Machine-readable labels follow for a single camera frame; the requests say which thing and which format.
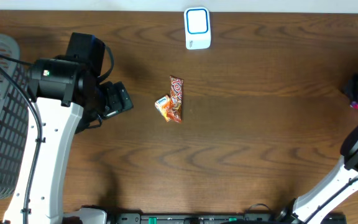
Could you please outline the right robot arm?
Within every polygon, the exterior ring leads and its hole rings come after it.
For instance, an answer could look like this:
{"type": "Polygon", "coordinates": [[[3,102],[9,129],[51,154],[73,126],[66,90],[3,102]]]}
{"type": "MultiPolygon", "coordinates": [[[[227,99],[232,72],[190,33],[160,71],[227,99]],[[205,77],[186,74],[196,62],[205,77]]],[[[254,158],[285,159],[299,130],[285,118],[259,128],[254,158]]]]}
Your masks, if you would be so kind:
{"type": "MultiPolygon", "coordinates": [[[[358,73],[344,89],[351,106],[358,106],[358,73]]],[[[358,191],[358,126],[345,138],[333,170],[312,190],[294,199],[276,217],[280,223],[322,223],[345,199],[358,191]]]]}

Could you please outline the orange chocolate bar wrapper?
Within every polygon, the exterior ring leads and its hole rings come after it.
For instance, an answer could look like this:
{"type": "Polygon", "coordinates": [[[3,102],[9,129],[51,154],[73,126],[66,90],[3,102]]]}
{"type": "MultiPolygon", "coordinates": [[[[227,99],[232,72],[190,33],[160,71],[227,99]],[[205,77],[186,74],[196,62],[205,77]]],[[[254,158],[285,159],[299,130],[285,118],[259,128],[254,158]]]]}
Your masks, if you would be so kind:
{"type": "Polygon", "coordinates": [[[181,123],[181,109],[183,99],[183,80],[170,77],[170,108],[167,116],[177,123],[181,123]]]}

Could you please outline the orange Kleenex tissue pack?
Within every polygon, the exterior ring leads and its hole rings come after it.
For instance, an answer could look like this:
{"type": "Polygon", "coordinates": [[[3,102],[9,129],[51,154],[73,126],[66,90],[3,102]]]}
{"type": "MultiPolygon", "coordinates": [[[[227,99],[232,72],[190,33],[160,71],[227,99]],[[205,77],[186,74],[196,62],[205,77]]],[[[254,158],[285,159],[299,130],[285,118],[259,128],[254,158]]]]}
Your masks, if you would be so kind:
{"type": "Polygon", "coordinates": [[[159,113],[164,117],[166,122],[170,121],[170,118],[167,116],[167,113],[170,109],[170,97],[165,95],[155,102],[155,107],[159,113]]]}

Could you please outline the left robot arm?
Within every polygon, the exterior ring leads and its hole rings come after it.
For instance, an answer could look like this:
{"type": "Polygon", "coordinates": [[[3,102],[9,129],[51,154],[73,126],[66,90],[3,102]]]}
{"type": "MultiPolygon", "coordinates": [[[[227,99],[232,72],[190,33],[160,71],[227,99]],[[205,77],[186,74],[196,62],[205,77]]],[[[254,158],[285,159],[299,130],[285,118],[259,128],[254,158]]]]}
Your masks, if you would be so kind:
{"type": "Polygon", "coordinates": [[[64,55],[35,61],[27,71],[29,125],[19,178],[4,223],[110,223],[90,205],[63,211],[63,186],[75,134],[132,109],[121,82],[102,72],[110,48],[90,34],[73,33],[64,55]]]}

